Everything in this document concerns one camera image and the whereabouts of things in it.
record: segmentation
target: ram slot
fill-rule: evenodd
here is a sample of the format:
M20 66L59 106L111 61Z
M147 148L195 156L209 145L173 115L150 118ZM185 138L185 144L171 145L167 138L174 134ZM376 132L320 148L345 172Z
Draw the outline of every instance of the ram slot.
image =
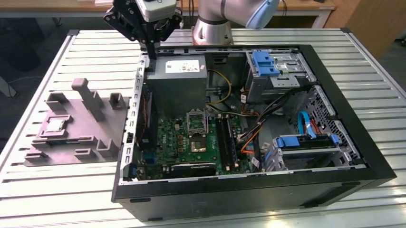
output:
M223 121L222 117L215 119L215 130L217 130L217 141L218 141L218 148L221 153L221 160L222 160L222 168L223 171L230 170L230 161L227 156L227 147L226 147L226 140L225 140L225 130L223 130Z
M225 126L227 128L227 133L229 133L229 136L226 137L226 142L227 142L227 145L229 145L229 156L230 156L230 161L233 162L233 166L234 167L238 167L239 166L239 160L238 160L238 157L237 157L237 150L235 150L235 142L234 142L234 137L233 137L233 129L231 129L231 125L230 125L230 119L226 118L223 119L223 122L225 122Z

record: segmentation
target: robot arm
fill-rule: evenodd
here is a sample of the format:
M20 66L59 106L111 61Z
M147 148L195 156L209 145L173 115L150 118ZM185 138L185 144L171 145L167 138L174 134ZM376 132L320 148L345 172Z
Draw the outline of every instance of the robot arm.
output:
M280 0L202 0L194 29L195 45L229 45L230 21L249 29L264 29L277 11Z
M280 0L201 0L194 29L197 45L229 45L230 21L250 29L262 29L277 11ZM155 49L182 21L177 0L114 0L105 21L130 39L138 40L157 59Z

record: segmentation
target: motherboard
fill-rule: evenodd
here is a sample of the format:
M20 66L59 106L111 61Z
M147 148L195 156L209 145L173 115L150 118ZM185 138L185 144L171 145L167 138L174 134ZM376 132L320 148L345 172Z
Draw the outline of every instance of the motherboard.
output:
M249 160L237 152L241 133L238 116L189 113L181 118L161 118L157 150L145 153L147 179L171 178L167 174L177 170L182 170L182 175L194 170L193 175L198 176L250 173Z

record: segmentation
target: slotted metal surface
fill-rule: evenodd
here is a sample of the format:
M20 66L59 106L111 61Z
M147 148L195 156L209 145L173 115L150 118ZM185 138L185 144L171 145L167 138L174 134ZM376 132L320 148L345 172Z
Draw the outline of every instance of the slotted metal surface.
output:
M237 29L241 44L312 44L344 91L398 178L361 191L326 208L173 220L142 224L111 202L115 162L26 167L24 155L46 117L51 91L69 98L71 82L86 77L102 97L131 96L141 47L117 31L69 36L0 156L0 227L402 227L406 223L405 92L352 34L338 29ZM191 45L189 30L163 45Z

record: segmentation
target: power supply label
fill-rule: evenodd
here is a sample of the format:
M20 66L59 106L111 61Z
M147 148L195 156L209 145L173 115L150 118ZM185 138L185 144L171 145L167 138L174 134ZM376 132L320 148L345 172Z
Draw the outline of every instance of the power supply label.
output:
M193 73L201 71L199 60L173 60L166 62L166 73Z

